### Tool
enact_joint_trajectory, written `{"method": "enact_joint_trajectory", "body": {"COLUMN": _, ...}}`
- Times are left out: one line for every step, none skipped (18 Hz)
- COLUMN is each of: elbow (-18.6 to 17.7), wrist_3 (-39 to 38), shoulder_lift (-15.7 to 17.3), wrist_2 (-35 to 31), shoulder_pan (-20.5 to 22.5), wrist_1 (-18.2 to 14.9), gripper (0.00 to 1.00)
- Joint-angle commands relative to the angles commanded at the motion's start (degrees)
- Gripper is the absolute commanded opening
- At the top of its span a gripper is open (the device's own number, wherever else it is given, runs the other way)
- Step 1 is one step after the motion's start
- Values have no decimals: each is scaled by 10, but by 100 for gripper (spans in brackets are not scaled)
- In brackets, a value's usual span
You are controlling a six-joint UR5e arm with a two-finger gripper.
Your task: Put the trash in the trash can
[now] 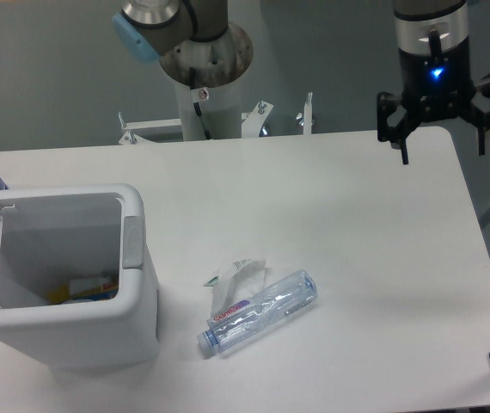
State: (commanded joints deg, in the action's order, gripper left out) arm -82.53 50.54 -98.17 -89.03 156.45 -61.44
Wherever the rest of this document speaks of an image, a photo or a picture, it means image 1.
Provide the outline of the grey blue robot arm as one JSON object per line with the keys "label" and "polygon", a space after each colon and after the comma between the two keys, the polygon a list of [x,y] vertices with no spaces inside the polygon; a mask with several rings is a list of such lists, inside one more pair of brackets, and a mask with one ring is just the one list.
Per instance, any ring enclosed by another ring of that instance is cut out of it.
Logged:
{"label": "grey blue robot arm", "polygon": [[[377,137],[401,154],[421,124],[461,118],[479,139],[490,130],[490,74],[470,75],[468,6],[464,1],[393,4],[403,90],[377,95]],[[144,63],[159,62],[181,87],[186,140],[239,138],[236,100],[217,98],[248,70],[253,47],[228,17],[225,1],[127,1],[112,19],[121,43]]]}

